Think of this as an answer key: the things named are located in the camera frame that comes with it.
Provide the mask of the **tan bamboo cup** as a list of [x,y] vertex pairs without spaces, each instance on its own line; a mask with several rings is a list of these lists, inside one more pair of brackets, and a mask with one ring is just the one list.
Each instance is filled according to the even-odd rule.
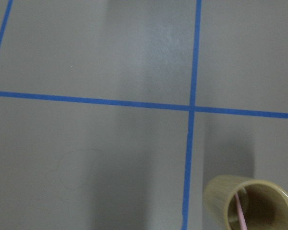
[[288,192],[267,180],[235,175],[214,177],[203,192],[204,207],[221,229],[240,229],[235,194],[249,230],[288,230]]

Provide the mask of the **brown paper table cover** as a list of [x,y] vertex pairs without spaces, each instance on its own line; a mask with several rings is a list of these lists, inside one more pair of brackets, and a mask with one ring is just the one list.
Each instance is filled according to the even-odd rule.
[[288,191],[288,0],[0,0],[0,230],[216,230],[220,174]]

